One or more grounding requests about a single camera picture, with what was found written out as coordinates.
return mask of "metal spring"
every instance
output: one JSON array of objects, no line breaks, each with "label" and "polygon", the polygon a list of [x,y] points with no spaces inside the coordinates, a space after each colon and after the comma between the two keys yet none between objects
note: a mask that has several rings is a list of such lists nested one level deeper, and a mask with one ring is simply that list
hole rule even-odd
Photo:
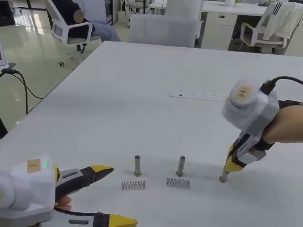
[{"label": "metal spring", "polygon": [[145,189],[145,181],[123,181],[122,190]]},{"label": "metal spring", "polygon": [[183,180],[177,178],[167,178],[166,185],[169,187],[186,188],[186,189],[190,187],[189,180]]}]

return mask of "metal pin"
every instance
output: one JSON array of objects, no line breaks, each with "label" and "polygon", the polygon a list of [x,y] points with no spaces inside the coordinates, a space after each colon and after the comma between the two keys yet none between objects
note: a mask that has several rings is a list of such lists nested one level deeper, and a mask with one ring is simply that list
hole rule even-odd
[{"label": "metal pin", "polygon": [[177,174],[178,177],[183,176],[184,163],[185,163],[185,157],[181,156],[180,161],[179,161],[179,165],[178,165],[178,170],[176,171],[176,174]]},{"label": "metal pin", "polygon": [[219,177],[220,182],[225,183],[227,181],[227,176],[229,172],[223,171],[222,175]]},{"label": "metal pin", "polygon": [[141,170],[140,170],[140,156],[136,155],[134,157],[134,175],[135,176],[141,176]]}]

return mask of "human hand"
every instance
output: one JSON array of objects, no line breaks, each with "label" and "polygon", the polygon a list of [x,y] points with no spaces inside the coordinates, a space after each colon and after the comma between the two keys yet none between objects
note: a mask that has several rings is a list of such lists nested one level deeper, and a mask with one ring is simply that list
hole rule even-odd
[{"label": "human hand", "polygon": [[265,128],[262,138],[269,144],[303,142],[303,106],[291,105],[280,109]]},{"label": "human hand", "polygon": [[64,196],[62,199],[58,201],[58,204],[55,204],[56,208],[60,208],[63,210],[70,211],[71,210],[71,198],[68,196]]}]

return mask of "office chair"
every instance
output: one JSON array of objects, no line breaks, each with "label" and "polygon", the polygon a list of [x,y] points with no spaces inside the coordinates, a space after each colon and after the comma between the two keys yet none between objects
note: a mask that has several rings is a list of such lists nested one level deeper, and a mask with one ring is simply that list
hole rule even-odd
[{"label": "office chair", "polygon": [[[87,46],[87,43],[89,41],[99,39],[99,36],[91,35],[93,25],[89,22],[75,24],[75,25],[67,25],[65,20],[61,16],[60,12],[58,11],[57,7],[52,2],[52,0],[42,0],[42,2],[44,3],[47,11],[49,12],[49,14],[52,17],[52,22],[53,22],[52,34],[53,34],[53,36],[67,46],[77,46],[77,54],[72,57],[76,57],[79,61],[79,64],[81,64],[83,62],[82,54],[85,51],[85,47]],[[89,27],[88,36],[86,39],[68,37],[68,33],[71,28],[80,27],[80,26]],[[59,62],[59,65],[64,66],[64,62]]]},{"label": "office chair", "polygon": [[134,14],[129,31],[130,43],[194,47],[196,20],[166,15]]},{"label": "office chair", "polygon": [[[140,14],[140,11],[143,9],[143,1],[144,0],[125,0],[125,7],[127,11],[129,11],[130,16],[132,14]],[[155,0],[145,0],[145,11],[149,13],[150,10],[150,4],[152,4]],[[129,23],[127,24],[127,27],[130,27],[130,19],[128,20]]]},{"label": "office chair", "polygon": [[22,13],[22,9],[19,7],[15,7],[14,3],[11,0],[9,0],[9,6],[10,6],[10,10],[13,14],[15,14],[16,10],[19,10],[19,12]]},{"label": "office chair", "polygon": [[[256,27],[253,27],[248,23],[242,23],[240,34],[240,40],[242,43],[239,49],[241,49],[242,46],[246,44],[250,47],[261,47],[262,49],[270,49],[271,53],[275,53],[275,48],[282,49],[286,47],[287,38],[281,38],[279,36],[272,35],[269,40],[263,39],[263,35],[266,31],[270,15],[272,14],[275,6],[275,3],[271,3],[267,7],[266,11],[264,12]],[[245,33],[247,28],[252,33]]]},{"label": "office chair", "polygon": [[167,0],[165,15],[196,20],[196,39],[199,39],[203,4],[204,0]]}]

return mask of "power strip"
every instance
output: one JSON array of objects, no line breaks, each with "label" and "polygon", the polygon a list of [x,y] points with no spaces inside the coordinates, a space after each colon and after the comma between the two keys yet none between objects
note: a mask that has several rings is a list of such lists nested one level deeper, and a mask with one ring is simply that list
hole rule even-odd
[{"label": "power strip", "polygon": [[216,94],[207,94],[204,92],[188,92],[188,91],[170,91],[170,97],[175,98],[188,98],[188,99],[198,99],[198,100],[206,100],[206,101],[214,101],[214,102],[224,102],[227,96],[224,95],[216,95]]}]

